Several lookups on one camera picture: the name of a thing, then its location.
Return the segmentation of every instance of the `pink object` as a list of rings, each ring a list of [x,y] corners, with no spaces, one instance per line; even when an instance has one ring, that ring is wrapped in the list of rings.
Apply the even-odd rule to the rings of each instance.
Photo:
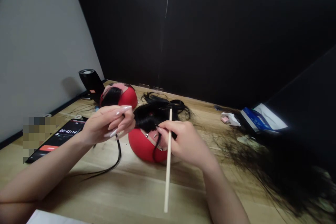
[[[229,118],[228,118],[228,117],[225,117],[225,116],[224,116],[224,117],[221,117],[220,120],[221,120],[223,123],[225,123],[225,124],[230,123]]]

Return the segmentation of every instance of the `gray wall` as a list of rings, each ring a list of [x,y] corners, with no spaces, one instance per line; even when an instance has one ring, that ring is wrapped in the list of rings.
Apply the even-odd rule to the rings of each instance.
[[[85,90],[102,69],[78,0],[0,0],[0,141]]]

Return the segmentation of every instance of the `wooden table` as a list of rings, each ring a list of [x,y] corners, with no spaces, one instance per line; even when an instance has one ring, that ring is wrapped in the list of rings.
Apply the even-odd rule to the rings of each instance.
[[[141,105],[143,92],[150,90],[136,86],[135,90]],[[213,104],[165,94],[169,99],[182,100],[193,111],[192,122],[217,156],[251,223],[298,222],[279,207],[274,207],[260,183],[251,174],[239,171],[224,158],[225,150],[220,146],[230,138],[230,126],[220,121],[220,112],[213,108]],[[64,124],[77,114],[89,117],[93,112],[93,101],[78,100],[55,116]],[[1,187],[26,167],[26,164],[22,164],[22,157],[28,156],[27,149],[23,149],[27,148],[27,143],[32,141],[24,142],[21,137],[0,150]],[[166,167],[141,161],[131,150],[127,136],[120,143],[122,158],[116,169],[84,182],[81,180],[86,176],[65,178],[42,202],[41,210],[94,224],[211,223],[202,173],[197,168],[183,162],[172,165],[169,212],[164,213]],[[106,169],[117,158],[117,143],[110,139],[91,149],[74,166],[70,175]]]

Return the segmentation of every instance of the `mannequin head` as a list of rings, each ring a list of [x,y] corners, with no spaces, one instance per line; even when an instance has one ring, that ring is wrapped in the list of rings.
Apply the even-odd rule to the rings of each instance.
[[[134,88],[124,83],[108,85],[100,97],[100,107],[111,105],[131,105],[133,109],[138,104],[138,98]]]
[[[161,140],[161,134],[156,131],[156,126],[169,119],[170,108],[173,111],[173,121],[179,121],[179,115],[182,113],[189,120],[191,111],[180,100],[168,101],[152,92],[144,94],[142,98],[147,104],[137,107],[134,111],[135,129],[128,134],[129,144],[142,160],[163,162],[167,159],[167,145]]]

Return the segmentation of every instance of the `black hair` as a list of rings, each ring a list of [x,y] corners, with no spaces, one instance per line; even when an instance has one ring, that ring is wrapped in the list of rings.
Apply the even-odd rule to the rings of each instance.
[[[134,87],[132,87],[129,84],[124,84],[124,85],[127,86],[127,87],[129,87],[129,88],[134,89]],[[117,105],[118,102],[119,102],[119,99],[121,97],[121,94],[122,94],[122,91],[121,91],[120,88],[118,88],[118,87],[112,87],[112,88],[110,88],[106,93],[103,93],[101,95],[101,98],[100,98],[100,107]],[[118,164],[119,164],[119,162],[121,160],[121,147],[120,147],[120,142],[119,142],[119,139],[118,139],[118,135],[116,135],[115,137],[117,138],[118,151],[119,151],[117,162],[113,166],[111,166],[110,168],[107,168],[105,170],[95,171],[95,172],[91,172],[91,173],[78,174],[78,175],[95,174],[95,175],[92,175],[91,177],[83,179],[82,181],[87,180],[87,179],[91,179],[93,177],[97,177],[97,176],[102,175],[104,173],[107,173],[107,172],[113,170],[115,167],[118,166]]]
[[[336,186],[315,155],[289,134],[255,136],[253,147],[226,141],[223,153],[251,172],[277,205],[295,217],[309,214],[316,222],[335,221]]]
[[[124,84],[126,87],[132,88],[129,84]],[[122,95],[122,90],[118,87],[111,87],[107,92],[103,93],[100,97],[100,107],[117,105],[120,97]]]
[[[192,115],[192,111],[181,100],[168,101],[167,98],[162,98],[159,94],[154,92],[144,93],[142,100],[145,100],[147,104],[144,104],[134,111],[135,127],[144,130],[146,133],[156,130],[156,126],[169,119],[169,112],[172,109],[172,120],[180,121],[180,116],[183,114],[184,119],[189,120]],[[155,150],[159,146],[161,141],[161,134],[159,133],[158,140],[153,151],[153,159],[155,159]]]

